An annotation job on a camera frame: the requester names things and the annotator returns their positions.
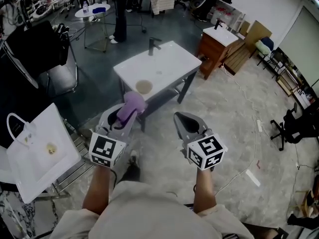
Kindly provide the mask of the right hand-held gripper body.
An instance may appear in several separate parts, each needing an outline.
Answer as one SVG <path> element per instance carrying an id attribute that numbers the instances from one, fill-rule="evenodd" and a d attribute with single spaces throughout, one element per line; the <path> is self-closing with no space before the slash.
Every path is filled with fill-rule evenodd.
<path id="1" fill-rule="evenodd" d="M 213 170 L 219 164 L 228 148 L 218 134 L 209 128 L 202 131 L 182 131 L 182 154 L 190 164 L 200 170 Z"/>

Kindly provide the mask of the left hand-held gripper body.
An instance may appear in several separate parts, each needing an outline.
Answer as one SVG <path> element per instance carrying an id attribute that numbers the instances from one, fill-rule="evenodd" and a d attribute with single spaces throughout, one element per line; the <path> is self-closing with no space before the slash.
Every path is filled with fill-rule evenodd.
<path id="1" fill-rule="evenodd" d="M 90 161 L 113 168 L 125 152 L 129 132 L 127 127 L 111 129 L 106 123 L 97 125 L 89 145 Z"/>

